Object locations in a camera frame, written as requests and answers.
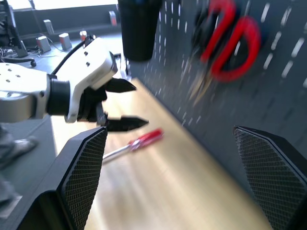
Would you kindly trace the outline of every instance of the desk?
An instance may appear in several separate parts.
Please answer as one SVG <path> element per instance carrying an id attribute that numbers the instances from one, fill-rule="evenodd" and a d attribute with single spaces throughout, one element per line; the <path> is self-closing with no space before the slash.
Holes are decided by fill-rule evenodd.
<path id="1" fill-rule="evenodd" d="M 129 133 L 109 133 L 105 153 L 162 127 L 164 139 L 104 161 L 86 230 L 270 230 L 260 208 L 138 81 L 136 92 L 108 94 L 110 117 L 150 121 Z M 59 152 L 72 136 L 95 127 L 53 117 Z"/>

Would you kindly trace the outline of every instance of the screwdriver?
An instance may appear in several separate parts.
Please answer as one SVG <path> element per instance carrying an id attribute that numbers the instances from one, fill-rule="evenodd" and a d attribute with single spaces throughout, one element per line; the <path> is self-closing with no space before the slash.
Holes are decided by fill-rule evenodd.
<path id="1" fill-rule="evenodd" d="M 145 146 L 148 146 L 150 145 L 151 143 L 157 141 L 157 140 L 160 140 L 162 139 L 164 135 L 164 131 L 160 128 L 150 132 L 150 133 L 147 133 L 139 138 L 137 138 L 136 140 L 132 140 L 128 143 L 128 145 L 118 149 L 118 150 L 115 150 L 111 153 L 108 153 L 106 155 L 103 156 L 103 159 L 106 159 L 106 158 L 109 158 L 115 154 L 118 154 L 122 151 L 125 151 L 127 149 L 130 149 L 130 151 L 136 151 L 140 148 L 143 148 Z"/>

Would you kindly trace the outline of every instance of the robotic arm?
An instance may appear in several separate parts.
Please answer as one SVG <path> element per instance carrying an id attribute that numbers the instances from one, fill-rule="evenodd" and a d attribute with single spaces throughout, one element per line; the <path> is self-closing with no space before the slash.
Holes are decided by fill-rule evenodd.
<path id="1" fill-rule="evenodd" d="M 139 128 L 148 122 L 137 117 L 112 120 L 103 111 L 106 91 L 136 90 L 130 82 L 113 78 L 117 70 L 114 56 L 100 38 L 74 52 L 57 75 L 0 63 L 0 122 L 42 119 L 49 114 L 62 115 L 67 123 L 96 122 L 108 131 Z"/>

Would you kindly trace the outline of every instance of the black container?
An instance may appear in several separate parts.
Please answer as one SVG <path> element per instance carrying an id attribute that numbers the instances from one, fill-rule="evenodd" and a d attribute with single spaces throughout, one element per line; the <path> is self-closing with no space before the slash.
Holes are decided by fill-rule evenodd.
<path id="1" fill-rule="evenodd" d="M 162 0 L 118 0 L 124 55 L 131 61 L 153 56 L 154 38 Z"/>

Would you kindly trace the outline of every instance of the pegboard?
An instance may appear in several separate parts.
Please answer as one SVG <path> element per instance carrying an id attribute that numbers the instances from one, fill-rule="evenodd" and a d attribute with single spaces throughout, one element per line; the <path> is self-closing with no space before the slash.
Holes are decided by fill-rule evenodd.
<path id="1" fill-rule="evenodd" d="M 256 63 L 235 82 L 214 81 L 193 106 L 188 92 L 200 64 L 193 62 L 181 84 L 180 79 L 203 1 L 165 0 L 153 58 L 131 63 L 131 72 L 249 190 L 232 134 L 235 125 L 282 136 L 307 158 L 307 1 L 250 1 L 250 16 L 268 32 Z M 236 2 L 244 10 L 248 0 Z"/>

